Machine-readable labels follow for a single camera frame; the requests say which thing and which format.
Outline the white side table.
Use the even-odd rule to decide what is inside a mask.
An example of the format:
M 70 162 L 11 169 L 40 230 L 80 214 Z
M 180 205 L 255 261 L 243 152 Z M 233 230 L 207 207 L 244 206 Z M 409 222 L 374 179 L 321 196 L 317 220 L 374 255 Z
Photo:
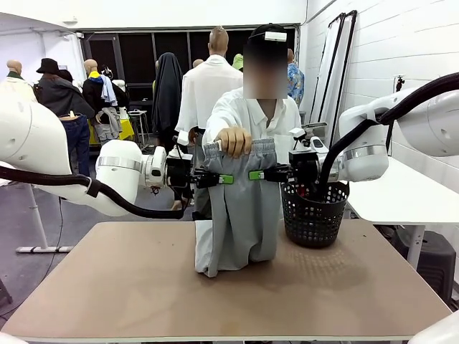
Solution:
M 348 205 L 373 224 L 411 228 L 407 261 L 413 268 L 427 226 L 459 224 L 459 194 L 392 157 L 382 177 L 350 183 Z

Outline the white panel with black frame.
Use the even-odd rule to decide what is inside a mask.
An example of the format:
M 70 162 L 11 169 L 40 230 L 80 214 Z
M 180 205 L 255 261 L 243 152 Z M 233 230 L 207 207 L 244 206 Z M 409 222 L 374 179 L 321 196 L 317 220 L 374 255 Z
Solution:
M 341 39 L 336 58 L 334 60 L 331 84 L 326 98 L 326 116 L 325 120 L 321 121 L 327 123 L 329 129 L 334 128 L 337 123 L 341 95 L 344 89 L 344 81 L 351 55 L 351 46 L 357 18 L 356 10 L 342 14 L 344 14 L 344 25 L 342 27 Z
M 321 55 L 321 63 L 316 78 L 316 88 L 311 107 L 310 122 L 317 123 L 325 120 L 326 98 L 331 84 L 334 60 L 341 39 L 344 14 L 339 14 L 328 26 Z

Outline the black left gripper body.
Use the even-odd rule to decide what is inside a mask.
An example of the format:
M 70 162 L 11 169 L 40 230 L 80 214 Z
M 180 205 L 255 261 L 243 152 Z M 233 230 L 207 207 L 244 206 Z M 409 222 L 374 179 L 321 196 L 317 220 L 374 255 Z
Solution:
M 193 155 L 166 158 L 166 182 L 171 188 L 186 188 L 190 184 Z

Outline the yellow table cloth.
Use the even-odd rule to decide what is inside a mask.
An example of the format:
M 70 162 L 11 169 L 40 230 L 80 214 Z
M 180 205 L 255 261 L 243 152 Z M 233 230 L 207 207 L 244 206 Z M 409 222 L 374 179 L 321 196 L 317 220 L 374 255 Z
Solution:
M 133 131 L 133 127 L 129 119 L 121 119 L 121 133 L 119 134 L 120 140 L 133 140 L 135 133 Z M 98 137 L 95 134 L 95 130 L 92 125 L 89 125 L 90 129 L 90 146 L 97 146 L 100 145 L 98 141 Z

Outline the mannequin in blue floral shirt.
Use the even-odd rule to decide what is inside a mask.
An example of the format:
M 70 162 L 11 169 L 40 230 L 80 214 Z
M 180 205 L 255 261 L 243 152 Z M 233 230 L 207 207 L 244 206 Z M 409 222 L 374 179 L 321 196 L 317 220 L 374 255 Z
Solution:
M 291 97 L 298 107 L 301 106 L 304 96 L 305 77 L 294 62 L 293 50 L 288 48 L 288 96 Z

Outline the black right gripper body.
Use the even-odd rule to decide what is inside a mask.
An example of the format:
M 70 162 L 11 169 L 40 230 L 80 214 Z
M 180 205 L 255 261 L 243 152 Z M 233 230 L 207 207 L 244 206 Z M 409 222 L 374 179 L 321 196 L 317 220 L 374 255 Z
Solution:
M 288 153 L 291 175 L 294 181 L 303 184 L 315 183 L 320 175 L 317 152 L 291 150 Z

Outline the person's right forearm white sleeve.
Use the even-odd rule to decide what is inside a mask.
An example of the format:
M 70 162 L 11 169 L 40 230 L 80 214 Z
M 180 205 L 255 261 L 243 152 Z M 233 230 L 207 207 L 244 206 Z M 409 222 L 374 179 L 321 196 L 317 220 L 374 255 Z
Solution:
M 213 143 L 223 129 L 241 127 L 242 123 L 235 109 L 216 105 L 207 121 L 203 143 Z

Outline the grey training pants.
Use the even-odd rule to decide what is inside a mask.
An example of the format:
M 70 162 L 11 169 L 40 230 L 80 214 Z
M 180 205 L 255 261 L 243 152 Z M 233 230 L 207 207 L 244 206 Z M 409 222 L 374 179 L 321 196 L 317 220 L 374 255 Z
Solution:
M 212 219 L 196 225 L 195 270 L 208 277 L 236 271 L 253 262 L 275 258 L 280 221 L 278 183 L 251 180 L 252 171 L 276 166 L 273 138 L 252 142 L 251 151 L 239 158 L 223 153 L 217 143 L 206 144 L 204 167 L 231 176 L 231 184 L 208 189 Z

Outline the person in white shirt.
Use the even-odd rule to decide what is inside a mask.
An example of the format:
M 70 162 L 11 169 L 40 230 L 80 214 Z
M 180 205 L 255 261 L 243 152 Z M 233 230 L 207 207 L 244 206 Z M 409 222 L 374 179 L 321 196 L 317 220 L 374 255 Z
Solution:
M 215 106 L 235 109 L 241 128 L 252 136 L 252 145 L 261 138 L 289 138 L 289 131 L 301 126 L 301 117 L 287 93 L 288 44 L 260 47 L 246 43 L 243 58 L 243 86 L 223 94 Z

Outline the black tripod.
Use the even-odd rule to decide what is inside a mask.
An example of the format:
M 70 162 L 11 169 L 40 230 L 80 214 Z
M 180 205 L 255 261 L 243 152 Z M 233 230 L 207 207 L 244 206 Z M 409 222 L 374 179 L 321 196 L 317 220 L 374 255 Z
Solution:
M 399 91 L 402 89 L 404 83 L 405 83 L 404 75 L 396 75 L 396 76 L 394 77 L 394 79 L 393 79 L 393 90 L 392 90 L 392 92 L 399 92 Z M 394 127 L 394 121 L 392 121 L 392 122 L 388 125 L 387 136 L 386 136 L 386 141 L 385 141 L 387 153 L 388 153 L 389 156 L 391 155 L 391 144 L 392 144 L 392 131 L 393 131 L 393 127 Z

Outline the mannequin with black hat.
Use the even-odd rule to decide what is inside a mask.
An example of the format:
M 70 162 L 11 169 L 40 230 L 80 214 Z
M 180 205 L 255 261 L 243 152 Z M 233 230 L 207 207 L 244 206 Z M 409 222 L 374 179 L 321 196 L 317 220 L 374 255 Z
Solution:
M 51 110 L 62 123 L 67 136 L 68 154 L 76 153 L 78 173 L 90 175 L 89 119 L 95 116 L 82 93 L 70 81 L 61 77 L 58 64 L 43 58 L 37 69 L 41 75 L 34 86 L 40 104 Z

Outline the person's right hand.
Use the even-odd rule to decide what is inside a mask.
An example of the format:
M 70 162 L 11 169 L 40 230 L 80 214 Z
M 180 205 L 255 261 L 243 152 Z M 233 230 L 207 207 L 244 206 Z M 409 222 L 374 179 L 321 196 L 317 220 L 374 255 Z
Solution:
M 220 142 L 222 151 L 232 158 L 249 154 L 252 147 L 252 136 L 241 127 L 220 130 L 214 141 Z

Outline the white desk leg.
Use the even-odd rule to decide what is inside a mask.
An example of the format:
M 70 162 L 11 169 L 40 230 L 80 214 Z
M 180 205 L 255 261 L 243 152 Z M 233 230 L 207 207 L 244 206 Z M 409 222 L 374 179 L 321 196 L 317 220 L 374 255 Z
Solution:
M 29 209 L 32 211 L 33 219 L 33 230 L 39 236 L 39 245 L 34 247 L 17 247 L 17 254 L 67 254 L 71 252 L 73 246 L 61 246 L 56 244 L 55 246 L 50 246 L 47 242 L 46 234 L 44 232 L 44 227 L 42 225 L 42 220 L 39 212 L 38 205 L 36 203 L 33 187 L 31 184 L 27 184 L 26 190 L 28 190 L 29 196 L 31 198 L 31 206 Z

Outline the black cap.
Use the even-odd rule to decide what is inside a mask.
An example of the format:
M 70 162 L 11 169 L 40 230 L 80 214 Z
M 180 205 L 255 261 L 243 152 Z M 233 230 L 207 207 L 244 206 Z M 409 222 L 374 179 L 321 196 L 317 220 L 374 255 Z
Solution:
M 252 46 L 287 46 L 286 42 L 271 42 L 265 40 L 265 32 L 286 32 L 285 28 L 279 24 L 263 24 L 257 27 L 247 40 L 248 45 Z

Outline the mannequin in black cloak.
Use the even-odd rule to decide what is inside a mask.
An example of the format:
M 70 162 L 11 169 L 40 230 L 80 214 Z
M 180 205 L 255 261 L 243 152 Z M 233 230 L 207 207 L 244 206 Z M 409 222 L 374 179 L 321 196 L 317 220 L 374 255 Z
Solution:
M 173 137 L 179 119 L 182 71 L 176 55 L 163 53 L 158 59 L 158 68 L 153 90 L 152 133 L 158 145 L 168 153 L 174 147 Z

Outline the black stool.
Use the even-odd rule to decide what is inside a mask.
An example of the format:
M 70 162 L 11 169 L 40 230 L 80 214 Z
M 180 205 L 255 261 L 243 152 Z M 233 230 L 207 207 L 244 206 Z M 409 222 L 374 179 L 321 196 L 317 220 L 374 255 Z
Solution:
M 417 273 L 445 303 L 449 303 L 452 296 L 455 262 L 456 251 L 449 241 L 442 234 L 426 231 Z

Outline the mannequin with yellow collar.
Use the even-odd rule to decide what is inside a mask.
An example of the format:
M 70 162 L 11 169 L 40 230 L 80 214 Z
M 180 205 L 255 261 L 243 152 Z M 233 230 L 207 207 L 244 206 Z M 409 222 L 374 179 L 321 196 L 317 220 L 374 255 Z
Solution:
M 99 143 L 104 145 L 110 140 L 119 139 L 122 128 L 118 110 L 129 105 L 129 97 L 109 77 L 98 72 L 95 60 L 85 60 L 84 68 L 87 79 L 82 85 L 82 95 L 95 112 L 90 122 Z

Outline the mannequin in white shirt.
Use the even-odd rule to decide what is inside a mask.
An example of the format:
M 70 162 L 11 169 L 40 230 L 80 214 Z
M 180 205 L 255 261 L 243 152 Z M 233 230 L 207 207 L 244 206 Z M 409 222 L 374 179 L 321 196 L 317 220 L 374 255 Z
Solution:
M 215 27 L 209 34 L 209 57 L 189 70 L 182 79 L 182 94 L 177 131 L 186 131 L 195 151 L 202 149 L 202 136 L 216 101 L 230 90 L 242 86 L 242 72 L 226 60 L 227 31 Z

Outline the mannequin in cream top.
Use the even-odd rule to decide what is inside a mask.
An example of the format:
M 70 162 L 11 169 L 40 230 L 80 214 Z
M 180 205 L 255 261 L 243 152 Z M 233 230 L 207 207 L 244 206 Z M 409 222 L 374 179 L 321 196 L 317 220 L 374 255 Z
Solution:
M 9 73 L 6 78 L 0 82 L 0 92 L 14 92 L 21 95 L 24 99 L 37 102 L 32 86 L 22 77 L 21 62 L 10 59 L 7 61 Z

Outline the dark grey perforated plastic basket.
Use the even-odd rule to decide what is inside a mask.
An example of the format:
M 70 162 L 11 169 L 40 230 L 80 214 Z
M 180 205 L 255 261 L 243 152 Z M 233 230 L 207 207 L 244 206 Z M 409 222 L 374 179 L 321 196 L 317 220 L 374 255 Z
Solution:
M 280 190 L 287 238 L 306 248 L 331 246 L 344 216 L 349 185 L 329 183 L 319 193 L 314 185 L 288 182 Z

